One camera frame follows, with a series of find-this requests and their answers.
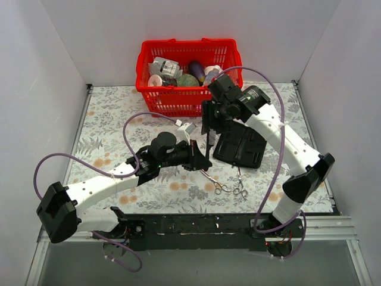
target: table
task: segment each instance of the table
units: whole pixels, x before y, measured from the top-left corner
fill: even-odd
[[[245,82],[244,88],[253,84]],[[280,112],[279,102],[270,85],[255,83],[271,99]],[[306,143],[311,145],[307,124],[292,83],[277,83],[285,103],[286,121]],[[75,156],[102,170],[110,170],[131,157],[122,136],[125,121],[132,115],[147,111],[141,94],[134,86],[94,87],[86,117],[83,122]],[[194,122],[197,129],[192,139],[205,154],[205,136],[201,135],[201,118],[181,118],[183,122]],[[151,116],[133,119],[127,127],[127,138],[134,150],[148,145],[160,132],[175,133],[177,127],[169,120]],[[125,213],[255,213],[267,191],[276,169],[278,155],[267,144],[261,167],[257,170],[241,168],[243,184],[249,192],[247,200],[232,193],[214,193],[214,185],[200,172],[188,172],[182,167],[169,167],[160,171],[159,177],[137,188],[114,194],[98,204],[95,209],[117,206]],[[211,158],[213,167],[208,173],[216,180],[234,188],[238,184],[237,168]],[[73,161],[70,163],[68,184],[87,180],[97,174]],[[271,212],[283,195],[282,183],[290,177],[287,165],[283,164],[263,212]],[[332,205],[324,183],[305,202],[305,212],[330,213]]]

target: gray wall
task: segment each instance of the gray wall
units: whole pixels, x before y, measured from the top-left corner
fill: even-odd
[[[2,1],[0,37],[0,284],[24,285],[40,229],[33,172],[70,151],[86,86],[39,0]],[[46,165],[43,192],[67,160]]]
[[[352,216],[374,285],[381,284],[381,2],[342,0],[300,80],[339,209]]]
[[[86,83],[134,85],[141,43],[168,38],[234,38],[244,65],[299,79],[339,0],[41,2]]]

